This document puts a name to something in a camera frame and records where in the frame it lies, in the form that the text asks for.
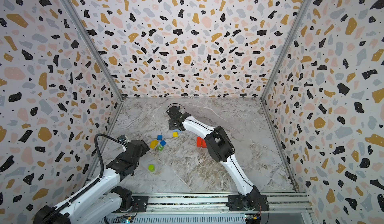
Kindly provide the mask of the red rectangular block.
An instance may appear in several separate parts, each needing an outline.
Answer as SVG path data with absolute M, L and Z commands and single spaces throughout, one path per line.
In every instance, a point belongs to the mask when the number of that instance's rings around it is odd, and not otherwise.
M 198 148 L 202 147 L 202 138 L 201 137 L 197 137 L 197 147 Z
M 202 148 L 207 148 L 207 144 L 206 144 L 206 141 L 204 139 L 202 139 Z

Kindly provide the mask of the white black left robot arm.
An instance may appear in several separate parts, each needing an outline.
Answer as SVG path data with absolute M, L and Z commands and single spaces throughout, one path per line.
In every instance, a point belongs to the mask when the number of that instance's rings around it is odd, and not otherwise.
M 123 151 L 107 165 L 104 164 L 98 140 L 100 137 L 118 143 Z M 132 211 L 138 204 L 132 192 L 119 186 L 133 176 L 139 161 L 149 150 L 143 140 L 129 141 L 125 136 L 114 139 L 105 134 L 95 136 L 100 174 L 83 188 L 53 207 L 44 206 L 35 215 L 35 224 L 92 224 L 112 212 Z

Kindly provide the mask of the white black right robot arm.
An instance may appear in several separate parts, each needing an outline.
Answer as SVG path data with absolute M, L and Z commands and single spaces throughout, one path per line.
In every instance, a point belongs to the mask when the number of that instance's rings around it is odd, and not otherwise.
M 252 211 L 259 208 L 262 203 L 267 203 L 266 198 L 241 168 L 235 156 L 235 148 L 224 128 L 211 127 L 190 117 L 183 121 L 183 130 L 204 139 L 211 158 L 220 163 L 234 181 L 241 202 L 247 210 Z

